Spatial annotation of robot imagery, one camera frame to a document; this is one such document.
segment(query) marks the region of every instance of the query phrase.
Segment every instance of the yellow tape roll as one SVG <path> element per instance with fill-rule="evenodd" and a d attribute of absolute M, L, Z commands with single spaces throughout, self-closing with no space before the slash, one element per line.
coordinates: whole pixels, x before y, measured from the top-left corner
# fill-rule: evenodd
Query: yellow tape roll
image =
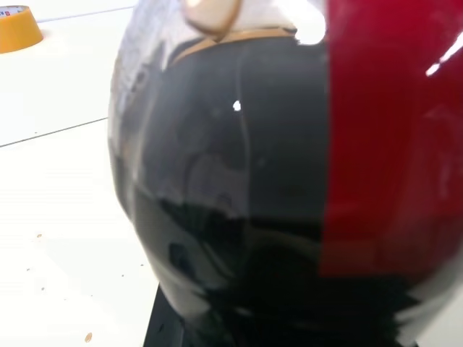
<path fill-rule="evenodd" d="M 42 33 L 29 7 L 0 7 L 0 53 L 31 47 L 42 40 Z"/>

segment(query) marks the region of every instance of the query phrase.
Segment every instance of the black stand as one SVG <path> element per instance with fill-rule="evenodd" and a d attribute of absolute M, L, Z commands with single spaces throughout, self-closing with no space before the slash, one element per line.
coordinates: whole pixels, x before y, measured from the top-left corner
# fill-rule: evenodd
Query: black stand
<path fill-rule="evenodd" d="M 158 288 L 143 347 L 190 347 L 179 317 Z"/>

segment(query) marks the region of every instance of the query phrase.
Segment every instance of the white table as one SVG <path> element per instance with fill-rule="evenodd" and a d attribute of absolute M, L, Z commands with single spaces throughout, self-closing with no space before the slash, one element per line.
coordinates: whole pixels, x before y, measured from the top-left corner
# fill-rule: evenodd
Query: white table
<path fill-rule="evenodd" d="M 107 117 L 114 59 L 131 13 L 44 22 L 43 42 L 0 55 L 0 146 Z"/>
<path fill-rule="evenodd" d="M 158 283 L 114 196 L 106 127 L 0 149 L 0 346 L 143 342 Z"/>
<path fill-rule="evenodd" d="M 0 0 L 1 6 L 29 6 L 38 22 L 133 7 L 137 0 Z"/>

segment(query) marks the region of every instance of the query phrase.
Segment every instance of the black helmet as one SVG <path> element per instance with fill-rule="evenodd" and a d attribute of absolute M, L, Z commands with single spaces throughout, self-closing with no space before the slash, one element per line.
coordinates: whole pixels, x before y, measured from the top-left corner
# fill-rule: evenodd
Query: black helmet
<path fill-rule="evenodd" d="M 412 346 L 459 284 L 461 0 L 142 0 L 117 196 L 196 346 Z"/>

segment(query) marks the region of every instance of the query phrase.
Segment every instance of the red stripe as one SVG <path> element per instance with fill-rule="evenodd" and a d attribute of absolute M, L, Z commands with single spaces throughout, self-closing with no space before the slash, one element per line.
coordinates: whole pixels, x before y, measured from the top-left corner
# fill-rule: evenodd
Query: red stripe
<path fill-rule="evenodd" d="M 329 0 L 321 272 L 426 273 L 463 232 L 462 0 Z"/>

